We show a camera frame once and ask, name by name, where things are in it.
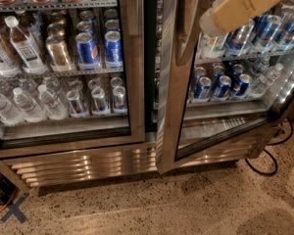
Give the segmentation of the glass fridge door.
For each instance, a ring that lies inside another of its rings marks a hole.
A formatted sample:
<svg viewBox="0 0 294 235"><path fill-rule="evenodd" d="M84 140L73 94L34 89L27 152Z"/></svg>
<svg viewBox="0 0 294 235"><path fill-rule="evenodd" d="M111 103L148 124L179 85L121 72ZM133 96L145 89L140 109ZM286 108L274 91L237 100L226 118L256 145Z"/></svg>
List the glass fridge door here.
<svg viewBox="0 0 294 235"><path fill-rule="evenodd" d="M143 138L143 68L144 68L144 0L0 0L0 34L13 48L20 61L21 74L0 76L0 94L14 101L13 89L28 91L44 110L46 120L9 125L0 118L0 159L56 153L95 147L119 145ZM10 42L5 18L14 16L27 28L44 57L47 72L31 74ZM121 34L122 62L115 68L106 60L105 34ZM95 70L84 70L79 63L75 37L82 32L94 36L100 61ZM54 71L46 48L48 36L63 36L75 70ZM39 85L52 88L67 110L67 117L50 119L39 100ZM122 86L126 92L127 111L116 113L113 89ZM93 113L91 91L101 87L106 93L110 112ZM87 117L72 117L67 93L78 90L88 110Z"/></svg>
<svg viewBox="0 0 294 235"><path fill-rule="evenodd" d="M156 166L160 173L182 166L255 159L294 109L294 43L265 48L250 42L240 56L203 56L200 19L215 0L164 0L160 66ZM280 77L261 98L252 98L252 83L269 67L283 64ZM234 97L235 80L246 73L251 85L245 97ZM213 98L221 75L231 78L228 97ZM212 81L209 100L193 98L197 81Z"/></svg>

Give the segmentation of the silver blue energy can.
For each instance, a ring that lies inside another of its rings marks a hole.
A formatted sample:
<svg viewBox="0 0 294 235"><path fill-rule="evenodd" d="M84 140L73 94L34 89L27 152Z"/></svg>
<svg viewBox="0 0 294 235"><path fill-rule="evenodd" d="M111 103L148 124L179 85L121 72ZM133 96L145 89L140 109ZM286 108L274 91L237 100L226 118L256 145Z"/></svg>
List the silver blue energy can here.
<svg viewBox="0 0 294 235"><path fill-rule="evenodd" d="M247 24L235 29L231 33L226 46L227 56L240 56L244 53L254 25L254 21L250 20Z"/></svg>
<svg viewBox="0 0 294 235"><path fill-rule="evenodd" d="M252 41L254 47L265 48L272 45L272 40L280 28L282 19L276 15L269 15L266 18L265 24L259 30L257 36Z"/></svg>
<svg viewBox="0 0 294 235"><path fill-rule="evenodd" d="M275 39L278 47L290 46L294 43L294 15L282 27L280 34Z"/></svg>

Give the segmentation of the white 7up can right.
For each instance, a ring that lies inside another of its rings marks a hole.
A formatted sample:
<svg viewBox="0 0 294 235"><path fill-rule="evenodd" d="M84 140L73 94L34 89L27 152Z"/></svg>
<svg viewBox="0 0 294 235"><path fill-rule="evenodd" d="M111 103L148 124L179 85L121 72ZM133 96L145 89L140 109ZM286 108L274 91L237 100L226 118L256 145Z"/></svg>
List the white 7up can right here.
<svg viewBox="0 0 294 235"><path fill-rule="evenodd" d="M225 52L226 36L211 37L207 34L203 36L203 56L205 58L218 58Z"/></svg>

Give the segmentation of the water bottle right compartment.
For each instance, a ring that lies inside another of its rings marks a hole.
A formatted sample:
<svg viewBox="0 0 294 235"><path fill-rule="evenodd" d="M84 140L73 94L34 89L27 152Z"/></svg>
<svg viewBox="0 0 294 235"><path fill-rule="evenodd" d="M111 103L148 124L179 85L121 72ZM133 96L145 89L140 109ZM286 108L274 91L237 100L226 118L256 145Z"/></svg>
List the water bottle right compartment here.
<svg viewBox="0 0 294 235"><path fill-rule="evenodd" d="M283 70L283 64L277 63L267 68L251 85L249 96L252 98L261 98L273 83L280 77Z"/></svg>

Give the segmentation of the blue Pepsi can right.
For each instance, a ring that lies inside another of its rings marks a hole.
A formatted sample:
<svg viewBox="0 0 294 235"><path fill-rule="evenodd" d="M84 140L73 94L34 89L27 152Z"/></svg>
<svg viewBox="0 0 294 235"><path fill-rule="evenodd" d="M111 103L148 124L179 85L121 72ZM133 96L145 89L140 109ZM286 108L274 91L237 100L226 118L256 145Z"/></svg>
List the blue Pepsi can right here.
<svg viewBox="0 0 294 235"><path fill-rule="evenodd" d="M110 65L117 68L123 61L121 34L116 30L105 34L106 60Z"/></svg>

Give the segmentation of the blue pepsi can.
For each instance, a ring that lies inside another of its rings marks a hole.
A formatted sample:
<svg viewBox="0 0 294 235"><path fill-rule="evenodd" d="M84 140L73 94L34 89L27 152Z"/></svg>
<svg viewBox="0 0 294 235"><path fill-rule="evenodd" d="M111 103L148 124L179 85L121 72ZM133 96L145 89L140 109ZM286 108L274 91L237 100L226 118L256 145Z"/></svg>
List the blue pepsi can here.
<svg viewBox="0 0 294 235"><path fill-rule="evenodd" d="M123 61L121 34L116 30L105 34L106 60L110 65L117 68Z"/></svg>
<svg viewBox="0 0 294 235"><path fill-rule="evenodd" d="M84 70L95 70L100 61L99 51L94 36L87 32L79 33L75 37L79 63Z"/></svg>

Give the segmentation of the silver diet cola can right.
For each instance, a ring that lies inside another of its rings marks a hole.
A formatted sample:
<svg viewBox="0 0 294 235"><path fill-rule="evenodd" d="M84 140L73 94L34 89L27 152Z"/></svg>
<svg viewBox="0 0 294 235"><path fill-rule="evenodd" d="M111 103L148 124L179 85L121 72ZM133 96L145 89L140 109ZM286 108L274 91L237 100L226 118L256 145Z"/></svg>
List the silver diet cola can right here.
<svg viewBox="0 0 294 235"><path fill-rule="evenodd" d="M126 92L122 86L113 89L113 106L116 113L125 113L127 111Z"/></svg>

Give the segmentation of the blue Pepsi can left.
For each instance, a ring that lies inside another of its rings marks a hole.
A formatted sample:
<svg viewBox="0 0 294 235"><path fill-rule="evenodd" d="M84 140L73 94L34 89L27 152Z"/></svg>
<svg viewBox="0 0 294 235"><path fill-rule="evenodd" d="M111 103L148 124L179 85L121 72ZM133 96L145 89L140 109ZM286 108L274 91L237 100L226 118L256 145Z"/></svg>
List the blue Pepsi can left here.
<svg viewBox="0 0 294 235"><path fill-rule="evenodd" d="M75 37L79 63L84 70L95 70L100 61L99 51L94 36L87 32L79 33Z"/></svg>

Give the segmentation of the silver diet cola can middle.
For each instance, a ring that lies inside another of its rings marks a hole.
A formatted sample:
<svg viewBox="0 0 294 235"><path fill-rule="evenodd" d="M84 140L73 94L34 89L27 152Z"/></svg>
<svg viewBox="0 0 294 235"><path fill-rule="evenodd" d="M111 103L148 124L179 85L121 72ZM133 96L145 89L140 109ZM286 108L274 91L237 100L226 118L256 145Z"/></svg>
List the silver diet cola can middle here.
<svg viewBox="0 0 294 235"><path fill-rule="evenodd" d="M106 93L103 88L95 87L91 91L93 100L93 113L95 115L107 115L110 112Z"/></svg>

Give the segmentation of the gold soda can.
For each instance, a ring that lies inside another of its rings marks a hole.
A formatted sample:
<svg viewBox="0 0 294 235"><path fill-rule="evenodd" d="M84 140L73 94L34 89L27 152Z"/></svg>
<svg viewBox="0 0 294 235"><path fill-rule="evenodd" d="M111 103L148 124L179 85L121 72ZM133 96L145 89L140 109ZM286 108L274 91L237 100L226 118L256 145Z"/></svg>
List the gold soda can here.
<svg viewBox="0 0 294 235"><path fill-rule="evenodd" d="M51 67L54 71L75 70L67 42L63 36L48 36L46 39L46 48L51 57Z"/></svg>

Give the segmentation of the silver diet cola can left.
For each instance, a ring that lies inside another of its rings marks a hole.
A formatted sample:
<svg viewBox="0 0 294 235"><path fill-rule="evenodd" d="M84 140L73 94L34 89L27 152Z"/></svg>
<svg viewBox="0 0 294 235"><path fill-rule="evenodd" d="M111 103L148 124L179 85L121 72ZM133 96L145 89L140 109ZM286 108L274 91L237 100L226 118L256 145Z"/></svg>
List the silver diet cola can left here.
<svg viewBox="0 0 294 235"><path fill-rule="evenodd" d="M70 90L67 95L70 114L73 118L83 118L88 116L88 110L78 90Z"/></svg>

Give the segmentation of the water bottle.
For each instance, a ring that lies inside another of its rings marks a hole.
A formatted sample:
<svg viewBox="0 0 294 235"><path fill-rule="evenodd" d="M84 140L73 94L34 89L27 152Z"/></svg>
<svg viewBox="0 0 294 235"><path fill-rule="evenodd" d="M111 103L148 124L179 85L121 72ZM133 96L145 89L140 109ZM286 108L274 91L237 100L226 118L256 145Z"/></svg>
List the water bottle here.
<svg viewBox="0 0 294 235"><path fill-rule="evenodd" d="M46 120L44 110L39 106L28 91L23 90L20 87L16 87L13 89L13 94L14 101L21 109L26 121L40 122Z"/></svg>
<svg viewBox="0 0 294 235"><path fill-rule="evenodd" d="M24 122L22 113L3 94L0 94L0 118L9 125Z"/></svg>
<svg viewBox="0 0 294 235"><path fill-rule="evenodd" d="M47 111L50 119L60 120L67 117L67 110L59 99L57 93L52 89L42 84L38 86L39 100Z"/></svg>

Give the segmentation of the iced tea bottle white cap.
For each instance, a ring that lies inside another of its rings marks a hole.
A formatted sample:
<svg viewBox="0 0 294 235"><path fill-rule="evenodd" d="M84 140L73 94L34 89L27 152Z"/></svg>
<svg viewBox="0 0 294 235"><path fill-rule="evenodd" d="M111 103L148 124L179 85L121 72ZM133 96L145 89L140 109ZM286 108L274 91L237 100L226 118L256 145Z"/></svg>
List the iced tea bottle white cap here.
<svg viewBox="0 0 294 235"><path fill-rule="evenodd" d="M23 60L25 71L31 74L47 72L44 57L31 32L14 16L6 17L5 23L10 29L10 42Z"/></svg>

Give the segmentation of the water bottle middle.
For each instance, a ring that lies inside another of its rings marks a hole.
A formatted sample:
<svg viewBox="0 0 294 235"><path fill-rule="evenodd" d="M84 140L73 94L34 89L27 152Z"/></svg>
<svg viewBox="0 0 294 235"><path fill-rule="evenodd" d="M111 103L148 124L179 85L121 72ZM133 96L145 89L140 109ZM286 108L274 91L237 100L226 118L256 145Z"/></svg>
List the water bottle middle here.
<svg viewBox="0 0 294 235"><path fill-rule="evenodd" d="M28 91L23 90L20 87L16 87L13 89L13 94L14 101L21 109L26 121L40 122L46 120L44 110L39 106Z"/></svg>

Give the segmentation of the water bottle far left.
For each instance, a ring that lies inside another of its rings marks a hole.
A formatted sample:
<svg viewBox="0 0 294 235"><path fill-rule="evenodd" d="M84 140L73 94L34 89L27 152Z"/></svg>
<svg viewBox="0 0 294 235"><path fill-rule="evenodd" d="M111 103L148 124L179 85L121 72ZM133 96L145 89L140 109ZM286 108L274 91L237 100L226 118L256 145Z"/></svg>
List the water bottle far left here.
<svg viewBox="0 0 294 235"><path fill-rule="evenodd" d="M9 125L24 122L22 113L3 94L0 94L0 118Z"/></svg>

